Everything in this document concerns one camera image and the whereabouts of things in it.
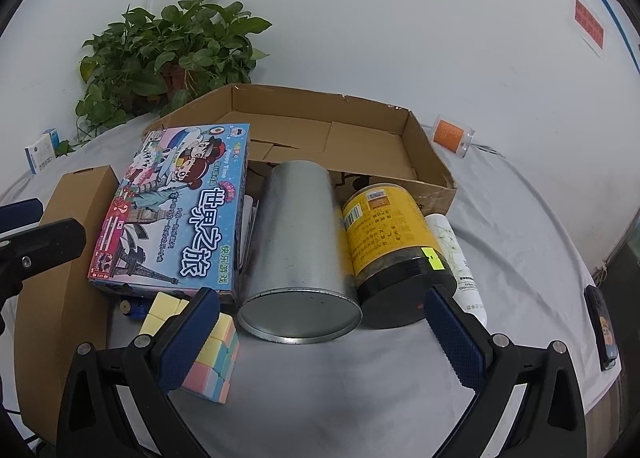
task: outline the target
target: black lid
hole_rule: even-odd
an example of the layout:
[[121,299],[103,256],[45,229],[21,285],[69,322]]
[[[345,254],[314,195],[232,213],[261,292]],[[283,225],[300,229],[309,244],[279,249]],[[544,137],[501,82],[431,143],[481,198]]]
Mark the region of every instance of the black lid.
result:
[[397,328],[424,319],[422,301],[431,285],[442,284],[455,293],[457,283],[449,265],[434,270],[426,257],[393,264],[358,287],[362,324],[370,328]]

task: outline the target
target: blue game box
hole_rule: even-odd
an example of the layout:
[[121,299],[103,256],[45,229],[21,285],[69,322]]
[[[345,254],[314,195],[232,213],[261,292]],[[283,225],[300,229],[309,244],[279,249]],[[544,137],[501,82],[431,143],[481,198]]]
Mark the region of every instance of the blue game box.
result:
[[248,124],[150,131],[104,219],[89,280],[123,295],[230,292],[248,143]]

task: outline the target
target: brown cardboard box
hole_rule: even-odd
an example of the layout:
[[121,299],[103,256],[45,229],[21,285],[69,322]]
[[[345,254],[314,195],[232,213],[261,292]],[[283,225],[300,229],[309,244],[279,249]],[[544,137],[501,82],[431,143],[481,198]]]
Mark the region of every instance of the brown cardboard box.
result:
[[15,385],[22,421],[55,443],[66,374],[78,345],[105,347],[108,298],[86,279],[95,242],[118,187],[111,167],[65,174],[41,224],[75,218],[86,231],[82,256],[24,282],[15,319]]
[[338,199],[353,193],[353,177],[405,187],[425,214],[444,214],[456,185],[415,115],[356,97],[278,86],[229,85],[157,120],[146,131],[178,126],[248,122],[247,193],[257,197],[273,164],[311,160],[329,170]]

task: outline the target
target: silver metal can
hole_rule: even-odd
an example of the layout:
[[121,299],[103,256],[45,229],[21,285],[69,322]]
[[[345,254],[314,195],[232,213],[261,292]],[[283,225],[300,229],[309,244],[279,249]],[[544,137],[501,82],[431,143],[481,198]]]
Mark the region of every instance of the silver metal can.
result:
[[362,319],[329,173],[293,160],[264,183],[238,294],[239,323],[262,339],[335,339]]

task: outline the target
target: rubik's cube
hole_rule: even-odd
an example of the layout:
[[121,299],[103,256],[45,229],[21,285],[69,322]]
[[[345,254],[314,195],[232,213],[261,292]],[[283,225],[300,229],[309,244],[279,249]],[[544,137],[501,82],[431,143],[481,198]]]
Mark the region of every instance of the rubik's cube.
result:
[[[155,335],[169,317],[179,314],[188,303],[189,301],[184,299],[159,292],[140,333]],[[221,313],[184,379],[182,388],[208,400],[224,404],[238,348],[238,334],[234,320],[230,315]]]

